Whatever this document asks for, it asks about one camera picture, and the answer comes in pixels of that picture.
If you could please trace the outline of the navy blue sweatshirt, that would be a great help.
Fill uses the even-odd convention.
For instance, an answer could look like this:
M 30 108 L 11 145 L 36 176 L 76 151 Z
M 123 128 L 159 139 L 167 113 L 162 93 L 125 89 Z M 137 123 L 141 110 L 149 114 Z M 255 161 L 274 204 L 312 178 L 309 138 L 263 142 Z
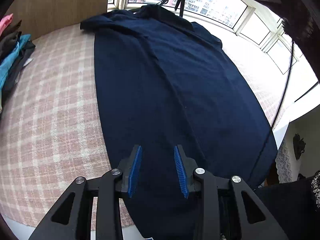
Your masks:
M 203 26 L 158 5 L 81 22 L 95 34 L 100 122 L 112 167 L 142 147 L 127 210 L 143 237 L 192 239 L 198 207 L 181 192 L 174 147 L 222 178 L 259 186 L 277 147 L 255 94 Z

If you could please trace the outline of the pink plaid bed cover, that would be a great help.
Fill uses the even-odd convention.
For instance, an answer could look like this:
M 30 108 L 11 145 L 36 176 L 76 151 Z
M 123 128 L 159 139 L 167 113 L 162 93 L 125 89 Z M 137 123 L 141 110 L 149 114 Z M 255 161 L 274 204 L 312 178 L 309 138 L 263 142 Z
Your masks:
M 21 224 L 38 226 L 75 178 L 116 168 L 100 122 L 94 41 L 80 24 L 39 37 L 2 102 L 1 214 Z

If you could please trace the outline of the white lace cloth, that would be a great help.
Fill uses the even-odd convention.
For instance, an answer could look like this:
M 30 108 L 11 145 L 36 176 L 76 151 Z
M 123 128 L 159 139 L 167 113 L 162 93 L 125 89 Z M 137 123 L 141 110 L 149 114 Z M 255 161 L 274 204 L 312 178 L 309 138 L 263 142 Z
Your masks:
M 282 141 L 275 159 L 277 175 L 280 183 L 293 182 L 290 154 L 285 139 Z

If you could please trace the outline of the blue garment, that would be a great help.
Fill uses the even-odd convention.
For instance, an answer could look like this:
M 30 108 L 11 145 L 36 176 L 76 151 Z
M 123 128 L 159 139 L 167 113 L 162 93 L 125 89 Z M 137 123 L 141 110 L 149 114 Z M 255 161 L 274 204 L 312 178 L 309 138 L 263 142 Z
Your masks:
M 9 53 L 9 55 L 2 61 L 0 65 L 0 89 L 2 90 L 5 80 L 8 76 L 10 67 L 12 66 L 15 59 L 18 57 L 20 50 L 30 40 L 31 35 L 25 34 L 20 37 L 20 40 L 16 43 L 16 46 Z

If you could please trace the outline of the black garment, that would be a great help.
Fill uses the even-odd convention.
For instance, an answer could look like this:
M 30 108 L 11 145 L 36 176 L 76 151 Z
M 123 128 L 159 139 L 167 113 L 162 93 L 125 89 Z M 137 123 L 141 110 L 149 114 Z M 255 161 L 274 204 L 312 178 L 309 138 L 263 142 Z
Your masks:
M 21 21 L 15 25 L 10 24 L 1 35 L 1 63 L 9 55 L 10 52 L 16 46 L 16 43 L 20 40 L 23 35 L 19 28 L 21 26 Z M 5 80 L 4 86 L 1 90 L 1 99 L 7 100 L 7 98 L 12 93 L 14 87 L 16 86 L 18 76 L 20 75 L 22 69 L 25 67 L 26 62 L 30 59 L 32 53 L 34 52 L 36 46 L 33 44 L 31 37 L 30 40 L 24 45 L 20 50 L 18 57 L 13 62 L 9 69 L 8 76 Z

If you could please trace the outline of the wooden board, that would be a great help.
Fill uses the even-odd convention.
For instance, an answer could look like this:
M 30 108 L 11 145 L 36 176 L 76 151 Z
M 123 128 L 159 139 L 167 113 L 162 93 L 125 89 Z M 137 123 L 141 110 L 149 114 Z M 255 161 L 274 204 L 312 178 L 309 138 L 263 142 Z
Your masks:
M 12 14 L 21 31 L 38 38 L 107 11 L 108 0 L 1 0 L 1 16 Z

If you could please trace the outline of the pink garment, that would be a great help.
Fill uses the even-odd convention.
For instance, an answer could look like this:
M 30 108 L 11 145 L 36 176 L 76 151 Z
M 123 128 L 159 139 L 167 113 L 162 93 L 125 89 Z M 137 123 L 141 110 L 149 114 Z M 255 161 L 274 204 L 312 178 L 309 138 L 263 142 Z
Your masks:
M 2 35 L 3 31 L 7 28 L 8 25 L 11 24 L 13 20 L 13 14 L 5 15 L 0 21 L 0 35 Z

